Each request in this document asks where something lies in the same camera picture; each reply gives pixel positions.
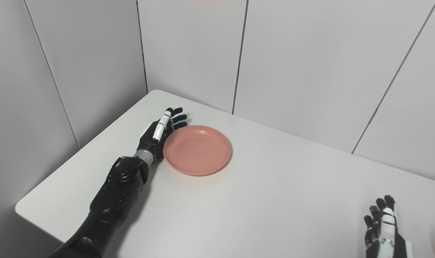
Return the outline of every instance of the white wall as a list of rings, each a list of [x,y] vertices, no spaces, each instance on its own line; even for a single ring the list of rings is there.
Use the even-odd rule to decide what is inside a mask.
[[[147,94],[136,0],[26,0],[80,147]]]
[[[435,10],[354,153],[435,180]]]
[[[77,150],[24,2],[0,1],[0,258],[57,247],[13,208]]]
[[[139,0],[148,90],[232,112],[245,0]]]
[[[351,152],[435,0],[250,0],[235,114]]]

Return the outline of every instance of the black forearm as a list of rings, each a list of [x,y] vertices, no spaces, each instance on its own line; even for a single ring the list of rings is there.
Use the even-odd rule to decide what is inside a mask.
[[[119,158],[90,204],[85,221],[49,258],[101,258],[127,219],[148,175],[149,168],[141,158]]]
[[[49,258],[101,258],[119,224],[109,214],[92,212],[76,233]]]

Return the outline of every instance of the white table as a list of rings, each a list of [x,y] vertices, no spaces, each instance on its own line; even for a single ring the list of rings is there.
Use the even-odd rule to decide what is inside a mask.
[[[363,216],[385,194],[396,200],[414,257],[435,257],[435,181],[158,90],[21,199],[16,212],[67,240],[113,162],[134,154],[141,131],[169,106],[226,135],[231,160],[204,177],[161,162],[105,257],[365,257]]]

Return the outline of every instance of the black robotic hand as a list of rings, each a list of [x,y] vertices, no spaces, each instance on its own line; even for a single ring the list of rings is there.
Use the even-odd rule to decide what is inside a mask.
[[[119,157],[90,204],[76,233],[49,258],[101,258],[116,230],[125,222],[149,177],[149,166],[163,157],[166,138],[187,125],[181,107],[168,108],[139,139],[133,157]]]
[[[395,201],[390,195],[376,199],[370,206],[372,217],[364,217],[366,258],[407,258],[404,238],[399,234],[395,215]]]
[[[181,114],[183,108],[171,107],[165,110],[162,118],[152,122],[144,134],[139,139],[139,145],[136,149],[135,157],[145,157],[145,152],[150,152],[153,155],[153,161],[161,160],[163,157],[163,145],[166,138],[176,129],[187,126],[186,114]]]

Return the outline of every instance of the robotic hand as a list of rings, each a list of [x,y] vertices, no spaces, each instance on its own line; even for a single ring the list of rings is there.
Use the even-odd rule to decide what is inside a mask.
[[[411,246],[399,234],[395,215],[395,201],[390,195],[384,200],[376,199],[376,205],[370,206],[369,215],[364,217],[367,224],[365,232],[366,258],[410,258]]]
[[[187,125],[181,107],[168,108],[152,122],[139,139],[133,157],[119,157],[103,186],[90,204],[88,214],[76,233],[49,258],[101,258],[115,231],[125,222],[149,176],[149,166],[160,160],[166,138]]]

